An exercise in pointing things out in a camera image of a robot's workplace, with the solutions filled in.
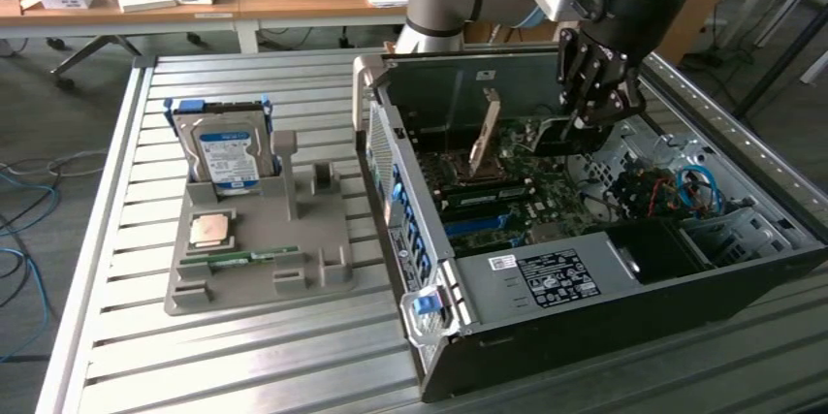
gray carpet floor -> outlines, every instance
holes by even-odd
[[[718,17],[727,18],[742,0],[723,0],[718,6]],[[757,11],[754,20],[762,10]],[[747,93],[769,64],[790,43],[798,31],[813,16],[813,8],[798,7],[785,27],[773,37],[766,48],[753,53],[753,63],[738,60],[709,72],[687,72],[703,89],[717,94],[727,106],[718,81],[726,80],[735,67],[735,74],[726,80],[727,93],[738,100]],[[295,29],[270,37],[285,45],[297,45],[305,29]],[[301,48],[335,48],[338,28],[317,28],[310,33]],[[351,42],[359,47],[381,45],[393,40],[390,27],[349,28]],[[185,41],[182,34],[155,35],[134,38],[135,47],[147,54],[183,55],[194,53],[238,52],[234,33],[202,33],[203,46],[197,47]],[[71,49],[82,46],[86,40],[65,39]],[[742,45],[750,43],[750,36]],[[787,72],[759,103],[761,111],[751,112],[750,122],[767,143],[782,156],[822,187],[828,188],[828,165],[822,148],[828,143],[828,132],[822,131],[825,111],[822,109],[825,81],[819,77],[814,86],[791,82],[811,60],[828,48],[828,32],[822,31],[802,53]],[[11,163],[26,158],[51,159],[79,150],[106,147],[129,76],[130,57],[115,46],[107,46],[91,59],[81,63],[65,76],[73,78],[77,89],[62,92],[51,85],[47,70],[70,54],[70,51],[50,50],[42,40],[31,40],[25,50],[13,58],[0,59],[0,161]],[[82,161],[73,169],[82,170],[99,163],[94,158]],[[30,182],[50,182],[47,177],[27,176]],[[42,272],[43,285],[55,309],[62,309],[73,273],[74,261],[86,218],[94,201],[98,184],[95,175],[67,178],[61,181],[61,204],[49,217],[33,228],[21,233],[22,239]],[[0,181],[0,213],[14,215],[39,195],[33,190],[19,190]],[[0,246],[14,247],[9,238],[0,238]],[[2,256],[0,274],[9,269],[10,262]],[[0,280],[0,299],[10,293],[13,280]],[[0,354],[30,335],[41,318],[35,289],[29,283],[18,298],[0,308]],[[57,325],[51,323],[47,331],[22,352],[25,355],[47,355],[54,341]],[[46,363],[18,363],[0,365],[0,412],[31,412],[39,391]]]

